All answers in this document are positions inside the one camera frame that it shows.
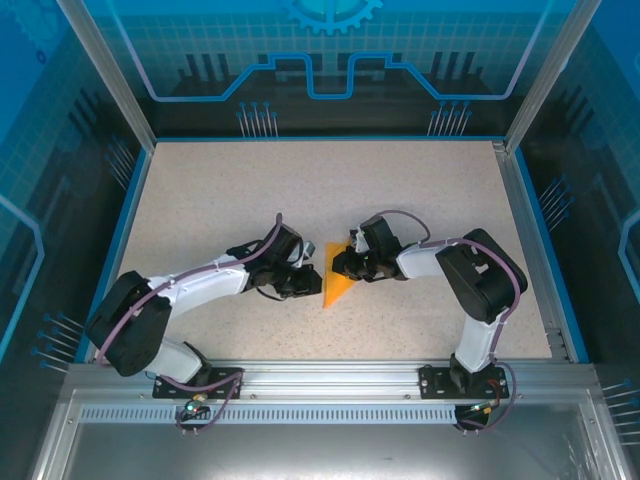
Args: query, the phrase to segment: gear graphic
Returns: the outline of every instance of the gear graphic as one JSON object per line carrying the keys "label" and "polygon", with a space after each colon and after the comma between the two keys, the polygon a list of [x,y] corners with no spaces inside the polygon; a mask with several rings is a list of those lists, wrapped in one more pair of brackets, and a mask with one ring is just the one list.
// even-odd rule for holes
{"label": "gear graphic", "polygon": [[350,27],[360,28],[360,22],[373,18],[373,9],[382,7],[382,0],[281,0],[290,20],[300,22],[300,28],[311,27],[333,35],[336,30],[347,33]]}
{"label": "gear graphic", "polygon": [[22,33],[38,50],[46,51],[48,43],[58,34],[55,0],[0,0],[0,12],[12,13]]}

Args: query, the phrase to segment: metal frame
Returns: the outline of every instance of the metal frame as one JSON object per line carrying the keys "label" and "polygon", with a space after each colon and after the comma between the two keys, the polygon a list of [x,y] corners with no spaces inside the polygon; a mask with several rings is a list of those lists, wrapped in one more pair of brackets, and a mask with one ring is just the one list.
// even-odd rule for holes
{"label": "metal frame", "polygon": [[[386,409],[394,410],[407,406],[436,407],[461,403],[447,400],[420,400],[417,369],[427,363],[446,366],[448,362],[443,360],[213,361],[213,363],[245,369],[240,399],[233,402],[234,405],[240,406],[278,405],[280,408],[287,409],[287,406],[293,408],[296,405],[348,403],[362,408],[384,405]],[[616,480],[632,478],[592,365],[543,360],[513,361],[511,365],[518,379],[516,405],[578,405],[600,478]],[[182,401],[154,400],[151,398],[152,387],[153,381],[144,375],[122,378],[113,369],[98,365],[72,365],[32,478],[34,480],[63,478],[78,425],[83,422],[82,411],[85,407],[92,405],[118,405],[131,408],[157,407],[158,405],[177,407],[183,403]],[[369,423],[383,422],[373,420]]]}
{"label": "metal frame", "polygon": [[600,2],[601,0],[578,0],[571,10],[540,72],[538,72],[538,76],[522,102],[520,110],[509,127],[506,135],[507,153],[514,153],[520,145],[547,95],[564,70],[573,50],[582,38],[582,34],[589,26]]}
{"label": "metal frame", "polygon": [[[116,224],[111,244],[109,245],[107,258],[104,261],[102,273],[100,274],[93,301],[91,302],[90,312],[98,308],[107,291],[118,277],[118,271],[122,263],[122,258],[124,257],[129,235],[131,234],[133,220],[138,210],[140,198],[142,197],[142,190],[147,179],[147,173],[149,173],[152,157],[153,152],[146,152],[143,149],[140,151],[140,155],[136,160],[136,166],[131,181],[129,182],[127,194],[122,203],[118,223]],[[75,361],[80,363],[88,362],[89,359],[95,356],[95,351],[95,346],[89,342],[86,335],[83,335],[78,345]]]}
{"label": "metal frame", "polygon": [[[550,334],[553,360],[511,362],[518,379],[519,404],[577,405],[600,478],[630,479],[632,471],[622,452],[595,369],[580,360],[572,341],[566,311],[528,199],[515,151],[587,28],[600,0],[578,0],[558,36],[506,137],[495,144],[514,219],[520,233],[545,328]],[[58,0],[78,38],[105,81],[143,148],[153,154],[156,139],[111,55],[91,15],[80,0]],[[446,366],[446,360],[381,362],[229,362],[216,365],[245,369],[243,389],[234,406],[384,405],[391,410],[407,405],[447,406],[460,401],[421,400],[417,369],[424,364]],[[33,479],[61,479],[72,453],[83,409],[91,405],[136,407],[178,406],[182,402],[151,398],[152,381],[138,375],[121,378],[97,365],[71,365],[38,458]]]}
{"label": "metal frame", "polygon": [[153,130],[87,7],[82,0],[57,2],[140,145],[149,154],[153,154],[157,142]]}
{"label": "metal frame", "polygon": [[500,142],[494,142],[493,147],[529,269],[531,283],[536,292],[538,308],[547,332],[551,355],[558,360],[586,362],[588,357],[580,333],[576,332],[577,326],[572,329],[567,318],[570,316],[571,322],[575,323],[571,304],[566,302],[563,305],[558,293],[560,287],[563,290],[565,288],[563,280],[561,277],[554,276],[549,256],[544,248],[540,229],[545,227],[538,224],[533,211],[533,203],[536,202],[536,199],[530,198],[527,192],[523,173],[515,155],[509,155],[504,144]]}

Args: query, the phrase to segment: enclosure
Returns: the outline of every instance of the enclosure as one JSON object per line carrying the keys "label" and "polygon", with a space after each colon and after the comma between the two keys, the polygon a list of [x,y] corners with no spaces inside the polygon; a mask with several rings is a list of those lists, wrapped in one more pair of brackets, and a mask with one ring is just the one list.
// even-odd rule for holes
{"label": "enclosure", "polygon": [[[4,477],[636,477],[640,7],[2,6]],[[244,369],[198,436],[152,376],[94,361],[84,327],[121,274],[211,262],[282,212],[324,276],[325,246],[388,209],[435,240],[482,227],[524,271],[499,429],[452,427],[477,400],[422,398],[463,331],[438,276],[172,320],[169,338]]]}

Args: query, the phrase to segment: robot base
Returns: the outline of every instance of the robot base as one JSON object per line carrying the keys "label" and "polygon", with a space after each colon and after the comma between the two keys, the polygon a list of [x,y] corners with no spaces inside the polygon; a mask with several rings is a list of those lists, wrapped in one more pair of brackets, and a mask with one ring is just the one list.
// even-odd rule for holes
{"label": "robot base", "polygon": [[489,385],[489,380],[495,380],[500,385],[501,399],[509,398],[509,386],[504,369],[490,364],[473,376],[472,387],[463,393],[451,378],[450,367],[425,365],[418,370],[420,398],[423,400],[493,400],[496,392]]}
{"label": "robot base", "polygon": [[[219,382],[220,380],[224,380],[234,373],[243,372],[242,368],[212,368],[209,373],[209,381],[207,385],[210,385],[215,382]],[[216,388],[215,390],[207,391],[207,399],[208,400],[224,400],[229,395],[229,391],[233,386],[234,382],[228,382],[221,387]],[[240,390],[242,389],[242,385],[238,385],[235,393],[231,396],[232,400],[237,400],[240,398]],[[153,398],[162,398],[162,399],[184,399],[188,400],[194,396],[194,392],[186,392],[184,390],[180,390],[179,388],[174,387],[170,383],[165,382],[162,378],[158,377],[156,379],[155,385],[153,386]]]}

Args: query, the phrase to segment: blue edge trim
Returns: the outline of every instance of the blue edge trim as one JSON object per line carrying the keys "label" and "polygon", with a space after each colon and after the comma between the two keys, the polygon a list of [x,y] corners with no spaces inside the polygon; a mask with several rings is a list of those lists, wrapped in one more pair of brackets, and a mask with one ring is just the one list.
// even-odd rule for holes
{"label": "blue edge trim", "polygon": [[[503,140],[504,137],[500,136],[477,136],[477,137],[427,137],[425,135],[416,135],[416,136],[358,136],[358,137],[279,137],[280,140]],[[164,137],[159,138],[158,143],[161,142],[193,142],[193,141],[209,141],[209,142],[235,142],[235,141],[252,141],[251,139],[244,138],[171,138]],[[536,224],[538,230],[540,231],[540,236],[542,237],[542,244],[544,247],[545,254],[549,260],[549,264],[551,266],[551,274],[553,275],[553,279],[558,291],[558,296],[560,297],[560,302],[562,304],[562,308],[564,310],[565,317],[567,319],[567,326],[569,328],[569,334],[571,336],[569,340],[573,343],[574,349],[576,351],[577,360],[580,363],[589,363],[589,356],[587,355],[587,349],[585,348],[584,341],[582,339],[582,334],[580,333],[580,328],[578,327],[578,321],[575,316],[575,312],[573,311],[573,306],[571,305],[571,300],[569,299],[569,293],[567,291],[567,287],[564,283],[564,279],[562,278],[562,273],[560,272],[560,265],[558,264],[558,259],[556,257],[555,251],[553,249],[551,243],[551,237],[549,236],[549,232],[544,223],[544,219],[542,217],[542,211],[540,210],[540,205],[538,204],[538,198],[536,196],[535,190],[533,188],[533,182],[531,181],[531,177],[529,175],[529,170],[527,169],[526,163],[524,161],[524,157],[522,155],[522,151],[518,148],[515,152],[516,161],[518,164],[518,168],[522,174],[522,179],[524,182],[525,189],[527,191],[527,196],[529,197],[529,202],[531,203],[531,207],[533,209],[533,213],[535,216]],[[127,191],[127,195],[124,200],[124,204],[122,205],[122,210],[120,212],[120,217],[118,219],[118,223],[116,225],[115,232],[113,234],[113,239],[111,240],[111,246],[109,247],[109,252],[107,253],[107,259],[105,261],[104,268],[102,270],[102,274],[100,275],[100,280],[98,281],[98,286],[96,288],[96,293],[93,297],[93,302],[91,303],[91,314],[93,314],[94,310],[100,304],[102,299],[104,298],[107,289],[113,284],[115,280],[118,270],[120,268],[120,263],[122,262],[122,257],[124,256],[124,250],[127,245],[127,241],[129,240],[129,234],[131,233],[131,227],[133,225],[133,219],[135,217],[136,210],[138,208],[138,204],[140,202],[140,197],[142,195],[142,187],[144,186],[144,182],[147,177],[147,173],[149,171],[150,161],[149,156],[146,151],[140,152],[140,156],[136,163],[135,171],[133,172],[133,178],[131,179],[131,183],[129,185],[129,190]],[[75,361],[76,363],[84,363],[86,360],[87,351],[89,349],[89,339],[83,335],[80,340],[80,346],[78,347],[78,351],[76,353]]]}
{"label": "blue edge trim", "polygon": [[538,197],[535,190],[533,189],[533,182],[531,181],[531,176],[529,175],[529,170],[527,169],[527,164],[524,161],[524,156],[522,155],[520,147],[516,149],[515,153],[516,161],[518,162],[518,168],[520,170],[520,173],[522,174],[524,187],[527,190],[527,196],[529,197],[529,203],[531,203],[533,215],[535,216],[536,224],[538,226],[538,230],[540,231],[542,245],[544,247],[545,254],[547,255],[547,259],[549,260],[549,265],[551,266],[551,275],[553,276],[553,280],[556,284],[558,296],[560,297],[560,303],[562,304],[562,309],[564,310],[564,315],[567,319],[567,326],[569,327],[569,335],[571,338],[565,339],[565,341],[569,340],[571,343],[573,343],[573,347],[576,351],[577,356],[576,360],[579,363],[589,363],[589,355],[587,355],[587,349],[584,346],[582,334],[580,333],[580,327],[578,327],[578,320],[576,319],[576,314],[573,311],[573,306],[571,305],[571,300],[569,299],[567,286],[564,283],[562,273],[560,272],[558,257],[556,257],[556,252],[553,249],[553,244],[551,243],[551,236],[549,235],[547,226],[544,223],[544,217],[542,216],[542,210],[540,209],[540,204],[538,203]]}
{"label": "blue edge trim", "polygon": [[[124,197],[122,210],[120,210],[120,216],[118,217],[118,223],[116,224],[116,229],[113,232],[111,245],[107,252],[107,258],[104,262],[100,279],[98,280],[96,293],[94,294],[93,301],[91,302],[89,316],[93,315],[93,312],[98,308],[98,305],[100,305],[100,302],[102,302],[102,299],[107,294],[107,290],[111,285],[113,285],[113,282],[118,276],[118,271],[120,269],[120,264],[122,263],[122,257],[124,256],[127,242],[129,241],[129,234],[131,233],[133,219],[136,216],[140,197],[142,196],[142,187],[144,186],[144,182],[147,178],[150,164],[151,161],[147,151],[142,149],[138,155],[138,160],[136,161],[136,167],[133,171],[131,182],[129,183],[129,189]],[[89,345],[89,339],[83,334],[75,356],[76,363],[86,362]]]}

